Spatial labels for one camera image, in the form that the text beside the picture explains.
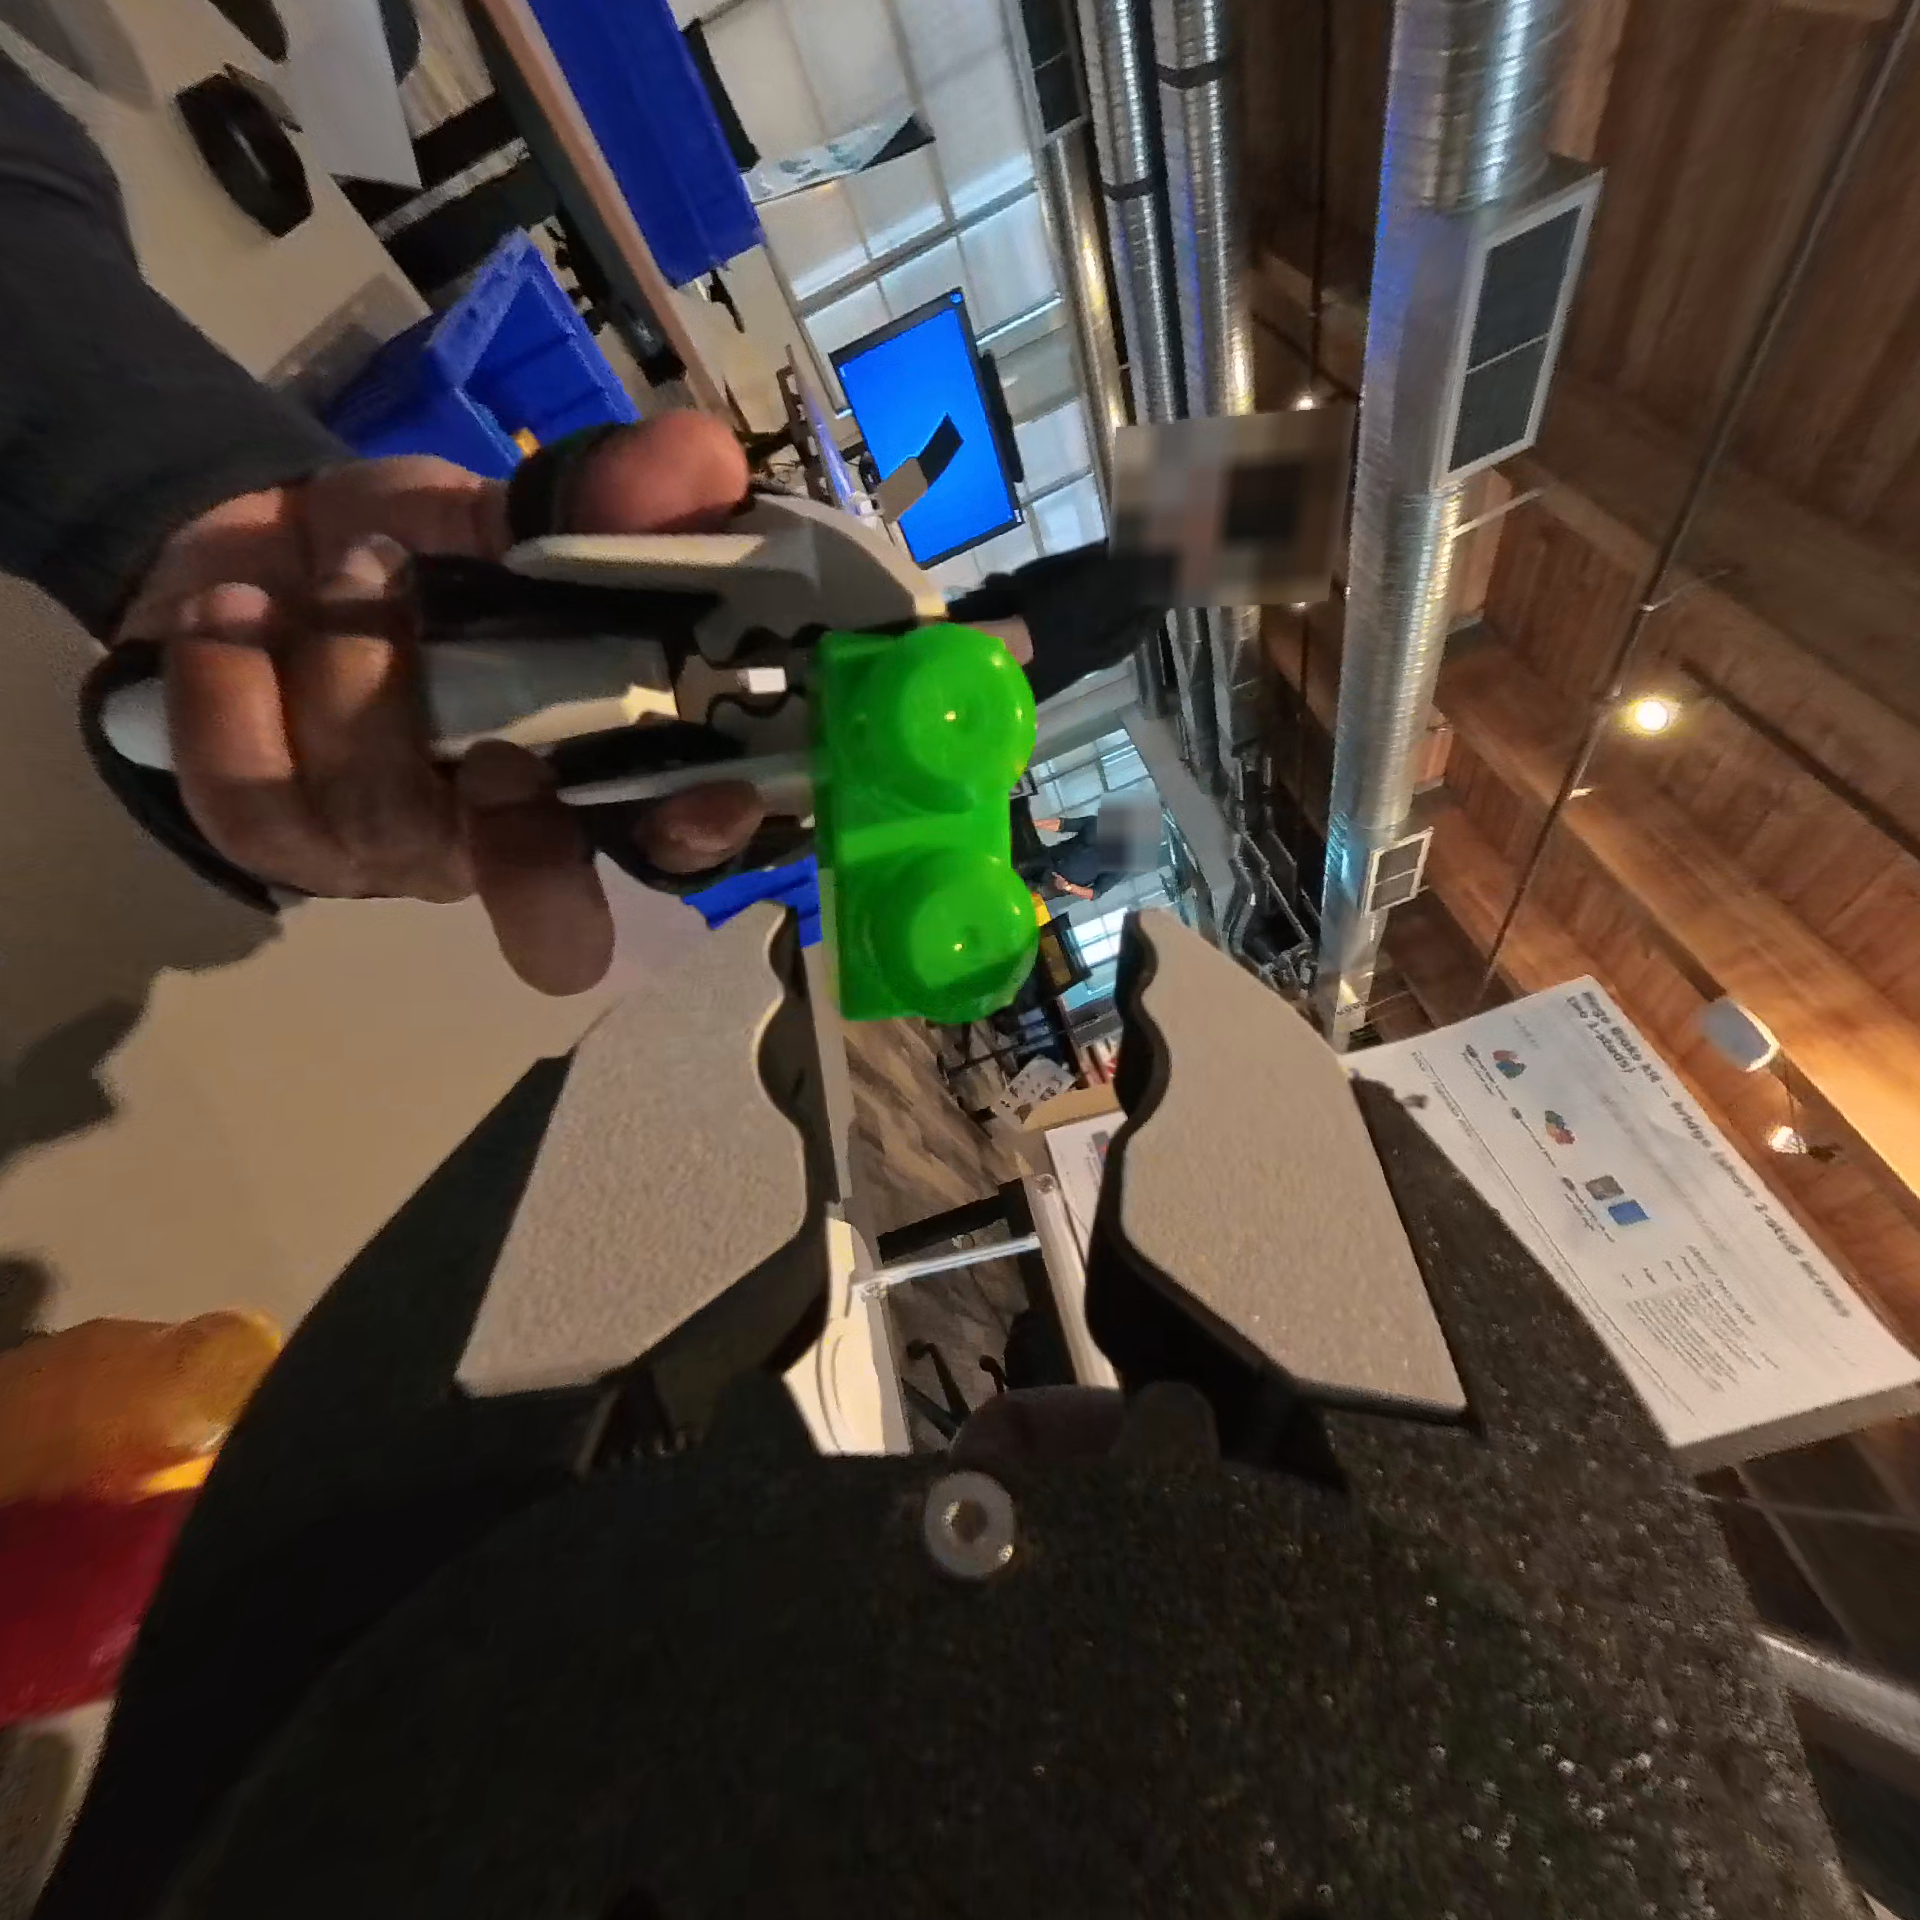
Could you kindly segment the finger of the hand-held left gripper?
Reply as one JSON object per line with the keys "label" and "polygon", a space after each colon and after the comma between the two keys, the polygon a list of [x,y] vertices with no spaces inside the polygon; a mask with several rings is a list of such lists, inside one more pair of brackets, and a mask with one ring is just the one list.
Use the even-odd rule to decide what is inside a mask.
{"label": "finger of the hand-held left gripper", "polygon": [[557,784],[559,799],[583,808],[659,804],[711,787],[750,787],[765,808],[812,808],[814,764],[804,752],[747,755],[656,768],[593,781]]}
{"label": "finger of the hand-held left gripper", "polygon": [[504,568],[542,585],[648,595],[712,663],[821,632],[903,632],[945,617],[944,595],[877,524],[807,496],[757,496],[707,535],[548,535]]}

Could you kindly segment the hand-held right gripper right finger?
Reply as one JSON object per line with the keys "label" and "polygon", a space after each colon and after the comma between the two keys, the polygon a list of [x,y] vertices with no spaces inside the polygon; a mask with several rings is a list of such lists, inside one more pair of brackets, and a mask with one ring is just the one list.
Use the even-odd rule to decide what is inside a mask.
{"label": "hand-held right gripper right finger", "polygon": [[1119,1388],[1187,1385],[1221,1425],[1295,1405],[1460,1423],[1467,1395],[1332,1046],[1166,909],[1116,973],[1119,1128],[1085,1319]]}

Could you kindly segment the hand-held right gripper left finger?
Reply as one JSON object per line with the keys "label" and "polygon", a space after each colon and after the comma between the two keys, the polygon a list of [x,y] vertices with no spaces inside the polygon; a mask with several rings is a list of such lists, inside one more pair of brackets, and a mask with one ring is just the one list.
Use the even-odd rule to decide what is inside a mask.
{"label": "hand-held right gripper left finger", "polygon": [[584,1028],[457,1385],[584,1385],[661,1360],[785,1368],[824,1329],[832,1149],[797,918],[757,902]]}

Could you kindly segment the green two-stud block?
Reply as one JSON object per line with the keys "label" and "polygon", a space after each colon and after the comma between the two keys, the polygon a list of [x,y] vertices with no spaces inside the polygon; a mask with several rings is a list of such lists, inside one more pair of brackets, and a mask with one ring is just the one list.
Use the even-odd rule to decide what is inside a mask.
{"label": "green two-stud block", "polygon": [[830,631],[807,684],[823,940],[844,1020],[972,1023],[1019,993],[1040,911],[1012,798],[1038,703],[1006,645],[950,622]]}

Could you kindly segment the yellow single-stud block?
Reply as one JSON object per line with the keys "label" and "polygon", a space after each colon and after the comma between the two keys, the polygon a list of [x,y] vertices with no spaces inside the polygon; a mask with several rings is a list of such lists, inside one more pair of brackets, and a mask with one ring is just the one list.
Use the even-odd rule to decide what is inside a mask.
{"label": "yellow single-stud block", "polygon": [[3,1501],[193,1492],[281,1353],[261,1311],[92,1319],[3,1356]]}

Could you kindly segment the red single-stud block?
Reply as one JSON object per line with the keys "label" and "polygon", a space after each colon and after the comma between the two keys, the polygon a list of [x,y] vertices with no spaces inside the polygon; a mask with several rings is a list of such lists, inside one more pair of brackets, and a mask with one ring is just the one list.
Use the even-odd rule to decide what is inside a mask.
{"label": "red single-stud block", "polygon": [[196,1489],[3,1508],[3,1723],[117,1689]]}

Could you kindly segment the person's left forearm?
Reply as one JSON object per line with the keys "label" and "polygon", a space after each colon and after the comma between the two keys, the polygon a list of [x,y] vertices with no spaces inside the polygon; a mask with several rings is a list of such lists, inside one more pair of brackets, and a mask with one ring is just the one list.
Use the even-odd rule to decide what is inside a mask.
{"label": "person's left forearm", "polygon": [[300,580],[292,489],[345,460],[143,279],[83,126],[3,62],[3,565],[110,637],[168,542],[265,496]]}

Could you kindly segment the person's left hand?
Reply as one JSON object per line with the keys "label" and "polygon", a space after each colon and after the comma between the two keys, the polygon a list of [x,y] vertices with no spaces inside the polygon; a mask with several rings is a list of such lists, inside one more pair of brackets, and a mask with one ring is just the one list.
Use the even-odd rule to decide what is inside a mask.
{"label": "person's left hand", "polygon": [[476,899],[521,982],[587,992],[616,934],[579,816],[528,750],[487,743],[448,772],[430,745],[414,563],[501,560],[508,486],[414,456],[268,476],[276,420],[155,391],[103,411],[118,462],[193,491],[117,632],[159,649],[188,816],[302,896]]}

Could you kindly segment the blue ribbed plastic bin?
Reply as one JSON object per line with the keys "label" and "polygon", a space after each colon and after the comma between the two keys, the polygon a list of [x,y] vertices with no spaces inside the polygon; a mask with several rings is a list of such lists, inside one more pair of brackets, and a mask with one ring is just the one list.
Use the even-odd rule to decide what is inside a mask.
{"label": "blue ribbed plastic bin", "polygon": [[755,251],[759,215],[671,6],[531,12],[665,280],[685,287]]}
{"label": "blue ribbed plastic bin", "polygon": [[591,425],[640,416],[547,253],[504,236],[439,316],[387,340],[320,407],[366,460],[428,454],[504,478]]}
{"label": "blue ribbed plastic bin", "polygon": [[734,870],[684,896],[708,928],[721,928],[755,904],[773,904],[797,918],[799,945],[823,942],[821,870],[812,854],[773,869]]}

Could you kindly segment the computer monitor with blue screen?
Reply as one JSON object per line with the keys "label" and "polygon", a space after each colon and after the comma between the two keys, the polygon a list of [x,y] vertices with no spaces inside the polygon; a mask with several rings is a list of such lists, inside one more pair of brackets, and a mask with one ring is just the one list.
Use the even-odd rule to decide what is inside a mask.
{"label": "computer monitor with blue screen", "polygon": [[1022,524],[1024,464],[1001,374],[949,291],[832,356],[877,476],[879,516],[934,568]]}

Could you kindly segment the printed instruction poster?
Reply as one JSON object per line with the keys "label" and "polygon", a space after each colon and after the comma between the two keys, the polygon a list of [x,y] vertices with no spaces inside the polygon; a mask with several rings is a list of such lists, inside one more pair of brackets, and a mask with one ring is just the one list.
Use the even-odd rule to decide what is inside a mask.
{"label": "printed instruction poster", "polygon": [[1348,1053],[1492,1206],[1694,1471],[1913,1417],[1916,1356],[1580,975]]}

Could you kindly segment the black round object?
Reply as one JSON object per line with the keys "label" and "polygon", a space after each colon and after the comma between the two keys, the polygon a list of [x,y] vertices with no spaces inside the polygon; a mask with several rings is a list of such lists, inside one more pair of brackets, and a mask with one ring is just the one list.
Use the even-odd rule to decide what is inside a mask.
{"label": "black round object", "polygon": [[174,94],[175,117],[212,183],[272,239],[313,216],[313,187],[295,121],[245,71],[228,67]]}

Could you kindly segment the thin silver ventilation duct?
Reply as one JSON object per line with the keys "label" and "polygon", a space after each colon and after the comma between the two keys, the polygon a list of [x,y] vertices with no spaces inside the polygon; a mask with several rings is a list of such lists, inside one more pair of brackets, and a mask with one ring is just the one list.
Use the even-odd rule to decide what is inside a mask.
{"label": "thin silver ventilation duct", "polygon": [[1233,4],[1004,12],[1095,448],[1126,420],[1252,413]]}

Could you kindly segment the large silver ventilation duct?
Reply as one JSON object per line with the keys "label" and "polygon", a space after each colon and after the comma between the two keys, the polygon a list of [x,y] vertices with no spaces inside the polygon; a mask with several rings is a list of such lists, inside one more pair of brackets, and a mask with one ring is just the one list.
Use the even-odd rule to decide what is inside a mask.
{"label": "large silver ventilation duct", "polygon": [[1389,45],[1312,1007],[1366,1017],[1469,481],[1527,449],[1599,173],[1551,151],[1575,4],[1405,1]]}

